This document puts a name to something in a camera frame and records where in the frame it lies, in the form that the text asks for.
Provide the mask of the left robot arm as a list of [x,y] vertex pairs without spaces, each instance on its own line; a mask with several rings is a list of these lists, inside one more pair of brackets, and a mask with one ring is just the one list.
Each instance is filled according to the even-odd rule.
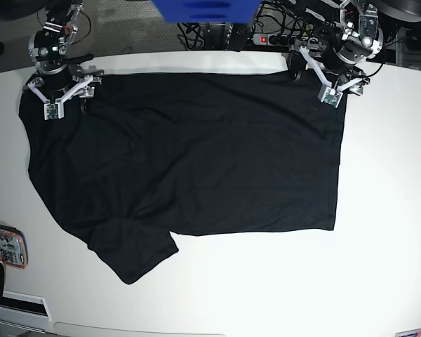
[[383,47],[374,4],[340,1],[331,7],[320,1],[298,1],[290,9],[304,25],[289,41],[287,66],[292,79],[299,79],[310,64],[300,52],[301,47],[331,74],[345,79],[368,77],[357,65],[374,58]]

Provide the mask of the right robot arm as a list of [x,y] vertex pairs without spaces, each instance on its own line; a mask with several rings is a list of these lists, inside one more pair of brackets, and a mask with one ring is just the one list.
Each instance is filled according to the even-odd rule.
[[77,21],[83,8],[82,1],[52,1],[46,7],[42,29],[29,40],[29,56],[36,72],[24,89],[42,101],[45,120],[63,118],[64,104],[68,100],[94,95],[97,79],[81,67],[81,63],[92,60],[93,55],[67,56],[67,48],[75,42],[79,29]]

